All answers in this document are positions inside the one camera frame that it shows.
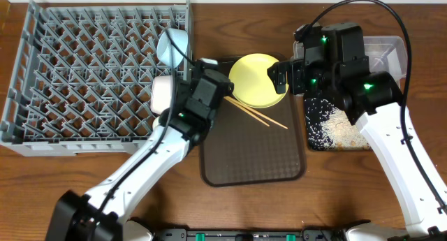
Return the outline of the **wooden chopstick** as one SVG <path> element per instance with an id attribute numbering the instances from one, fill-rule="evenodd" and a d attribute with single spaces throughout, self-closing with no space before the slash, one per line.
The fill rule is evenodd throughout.
<path id="1" fill-rule="evenodd" d="M 257 117 L 259 117 L 259 118 L 262 119 L 263 121 L 265 121 L 265 119 L 266 119 L 267 121 L 272 122 L 273 124 L 276 124 L 277 126 L 280 126 L 280 127 L 283 128 L 283 129 L 288 129 L 287 126 L 285 126 L 285 125 L 279 123 L 278 121 L 276 121 L 276 120 L 274 120 L 274 119 L 268 117 L 267 115 L 264 115 L 263 113 L 261 113 L 261 112 L 255 110 L 255 109 L 253 109 L 253 108 L 251 108 L 251 107 L 249 107 L 249 106 L 247 106 L 247 105 L 242 104 L 241 102 L 237 101 L 236 99 L 230 97 L 230 100 L 231 100 L 231 101 L 235 101 L 235 102 L 236 102 L 237 104 L 239 104 L 239 105 L 242 105 L 244 108 L 246 108 L 246 109 L 249 110 L 250 112 L 254 113 Z"/>
<path id="2" fill-rule="evenodd" d="M 226 101 L 230 102 L 231 104 L 233 104 L 234 106 L 236 106 L 237 108 L 239 108 L 241 111 L 243 111 L 246 114 L 248 114 L 249 116 L 253 117 L 255 120 L 259 121 L 261 124 L 264 124 L 266 126 L 270 126 L 267 122 L 264 122 L 262 119 L 257 117 L 254 113 L 252 113 L 249 110 L 247 110 L 246 108 L 244 108 L 242 105 L 237 104 L 235 101 L 231 101 L 230 97 L 224 97 L 224 99 Z"/>

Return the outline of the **pink bowl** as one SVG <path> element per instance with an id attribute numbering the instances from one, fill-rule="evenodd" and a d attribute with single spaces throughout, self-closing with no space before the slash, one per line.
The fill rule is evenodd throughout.
<path id="1" fill-rule="evenodd" d="M 160 115 L 169 109 L 172 99 L 173 79 L 171 75 L 158 76 L 152 83 L 150 110 Z"/>

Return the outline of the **yellow plate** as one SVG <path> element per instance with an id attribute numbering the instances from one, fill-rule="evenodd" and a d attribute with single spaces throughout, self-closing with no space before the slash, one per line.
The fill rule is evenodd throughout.
<path id="1" fill-rule="evenodd" d="M 229 79 L 234 84 L 233 96 L 252 108 L 276 105 L 285 93 L 275 91 L 268 69 L 279 60 L 268 54 L 254 53 L 238 59 L 230 69 Z"/>

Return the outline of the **light blue bowl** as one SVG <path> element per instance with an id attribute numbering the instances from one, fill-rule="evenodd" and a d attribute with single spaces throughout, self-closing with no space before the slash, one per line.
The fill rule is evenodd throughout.
<path id="1" fill-rule="evenodd" d="M 161 63 L 176 68 L 183 62 L 180 52 L 186 54 L 188 44 L 189 37 L 185 30 L 167 28 L 159 38 L 156 56 Z"/>

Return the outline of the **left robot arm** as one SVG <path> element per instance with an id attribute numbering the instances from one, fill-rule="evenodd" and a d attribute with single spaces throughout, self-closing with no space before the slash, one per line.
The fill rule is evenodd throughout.
<path id="1" fill-rule="evenodd" d="M 191 82 L 173 88 L 170 107 L 137 152 L 84 195 L 67 191 L 57 201 L 46 240 L 153 240 L 131 213 L 168 170 L 204 141 L 234 85 L 219 72 L 217 61 L 199 59 Z"/>

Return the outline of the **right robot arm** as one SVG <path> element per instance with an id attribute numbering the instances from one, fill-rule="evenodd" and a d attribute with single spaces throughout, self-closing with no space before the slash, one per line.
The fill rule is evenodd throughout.
<path id="1" fill-rule="evenodd" d="M 313 26 L 302 54 L 267 70 L 276 93 L 329 100 L 346 113 L 377 156 L 405 220 L 405 229 L 361 221 L 341 229 L 340 240 L 445 240 L 446 184 L 411 123 L 394 77 L 371 72 L 356 23 Z"/>

